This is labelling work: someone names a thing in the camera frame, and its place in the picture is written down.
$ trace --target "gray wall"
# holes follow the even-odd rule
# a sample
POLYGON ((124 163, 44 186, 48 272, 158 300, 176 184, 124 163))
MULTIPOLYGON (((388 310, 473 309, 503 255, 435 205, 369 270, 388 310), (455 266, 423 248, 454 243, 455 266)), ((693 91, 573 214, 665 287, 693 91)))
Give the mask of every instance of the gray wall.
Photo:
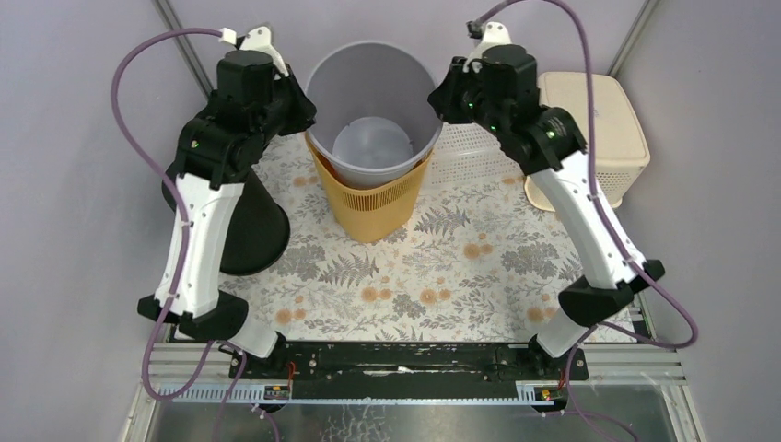
MULTIPOLYGON (((465 23, 498 0, 172 0, 184 26, 240 33, 271 22, 274 45, 306 85, 315 65, 347 43, 379 40, 393 43, 415 57, 436 76, 448 71, 450 59, 473 48, 465 23)), ((594 66, 607 72, 643 0, 570 1, 589 31, 594 66)), ((495 17, 510 29, 540 63, 540 72, 583 70, 577 33, 569 17, 553 5, 531 1, 495 17)), ((208 41, 194 41, 204 66, 224 53, 208 41)))
POLYGON ((651 149, 620 215, 702 327, 682 359, 714 441, 781 432, 781 4, 744 3, 663 2, 620 76, 651 149))
MULTIPOLYGON (((164 29, 149 1, 3 0, 0 20, 0 440, 114 440, 151 330, 135 301, 159 281, 173 216, 109 88, 164 29)), ((161 46, 128 71, 122 108, 170 161, 204 98, 161 46)))

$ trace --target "orange flower pattern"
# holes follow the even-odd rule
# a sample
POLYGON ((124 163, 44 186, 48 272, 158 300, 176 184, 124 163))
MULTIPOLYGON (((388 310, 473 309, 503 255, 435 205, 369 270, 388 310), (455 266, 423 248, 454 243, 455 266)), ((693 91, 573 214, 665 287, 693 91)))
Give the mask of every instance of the orange flower pattern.
MULTIPOLYGON (((290 218, 289 243, 264 272, 220 276, 287 339, 528 340, 582 274, 558 214, 529 204, 510 160, 493 177, 425 184, 412 217, 367 244, 336 221, 313 166, 298 137, 272 140, 255 171, 290 218)), ((612 320, 631 328, 626 312, 612 320)))

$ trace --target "black funnel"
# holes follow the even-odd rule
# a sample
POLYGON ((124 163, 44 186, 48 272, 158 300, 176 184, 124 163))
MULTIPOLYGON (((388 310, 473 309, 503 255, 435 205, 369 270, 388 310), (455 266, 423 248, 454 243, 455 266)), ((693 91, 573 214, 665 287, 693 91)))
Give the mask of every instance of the black funnel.
MULTIPOLYGON (((166 174, 176 180, 173 165, 166 174)), ((176 202, 165 184, 162 187, 166 203, 174 209, 176 202)), ((230 218, 220 272, 242 276, 265 270, 282 256, 289 240, 287 214, 251 171, 230 218)))

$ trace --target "white plastic basket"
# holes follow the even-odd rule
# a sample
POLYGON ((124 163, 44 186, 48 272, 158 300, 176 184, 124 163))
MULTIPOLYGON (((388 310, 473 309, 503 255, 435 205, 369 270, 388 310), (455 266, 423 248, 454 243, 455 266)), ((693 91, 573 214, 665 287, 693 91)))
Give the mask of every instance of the white plastic basket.
MULTIPOLYGON (((646 138, 621 85, 609 76, 594 76, 594 117, 597 137, 597 181, 612 207, 621 205, 650 160, 646 138)), ((586 77, 579 72, 546 72, 540 76, 540 103, 568 110, 583 136, 589 137, 586 77)), ((534 180, 524 183, 529 202, 553 211, 534 180)))
POLYGON ((424 188, 448 187, 480 178, 517 177, 519 165, 477 124, 445 124, 428 166, 424 188))

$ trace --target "yellow mesh basket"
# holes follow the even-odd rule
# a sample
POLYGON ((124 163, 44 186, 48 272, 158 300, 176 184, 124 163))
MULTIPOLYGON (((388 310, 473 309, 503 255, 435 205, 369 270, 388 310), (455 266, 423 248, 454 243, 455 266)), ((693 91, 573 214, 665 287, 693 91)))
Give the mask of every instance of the yellow mesh basket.
POLYGON ((309 134, 305 134, 304 139, 333 216, 352 239, 358 242, 377 241, 410 219, 433 150, 404 176, 375 189, 358 190, 345 186, 336 178, 331 163, 318 153, 309 134))

